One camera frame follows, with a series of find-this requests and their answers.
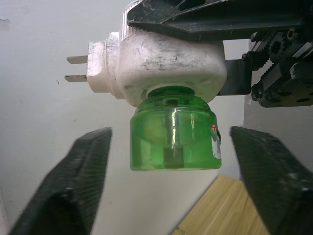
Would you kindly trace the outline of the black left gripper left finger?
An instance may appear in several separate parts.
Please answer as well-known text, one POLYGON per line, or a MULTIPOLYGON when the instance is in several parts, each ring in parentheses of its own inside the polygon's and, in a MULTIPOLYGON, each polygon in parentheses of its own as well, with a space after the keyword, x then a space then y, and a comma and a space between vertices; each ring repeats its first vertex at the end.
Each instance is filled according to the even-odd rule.
POLYGON ((46 175, 11 235, 89 235, 105 185, 110 127, 78 138, 46 175))

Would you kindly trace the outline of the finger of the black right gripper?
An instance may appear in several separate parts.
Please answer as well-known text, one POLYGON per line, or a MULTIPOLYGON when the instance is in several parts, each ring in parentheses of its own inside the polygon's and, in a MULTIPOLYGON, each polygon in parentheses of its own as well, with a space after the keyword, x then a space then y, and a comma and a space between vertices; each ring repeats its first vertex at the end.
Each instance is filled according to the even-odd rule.
POLYGON ((311 0, 144 0, 128 26, 192 42, 249 39, 253 34, 312 29, 311 0))
POLYGON ((226 69, 227 78, 218 96, 250 94, 252 57, 244 53, 241 59, 226 60, 226 69))

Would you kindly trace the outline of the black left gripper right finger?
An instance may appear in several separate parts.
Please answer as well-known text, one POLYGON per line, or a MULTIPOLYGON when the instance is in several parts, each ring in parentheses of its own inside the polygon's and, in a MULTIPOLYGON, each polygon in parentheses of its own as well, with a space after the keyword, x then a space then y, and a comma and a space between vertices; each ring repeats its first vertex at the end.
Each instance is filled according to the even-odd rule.
POLYGON ((233 126, 243 182, 271 235, 313 233, 313 174, 271 134, 233 126))

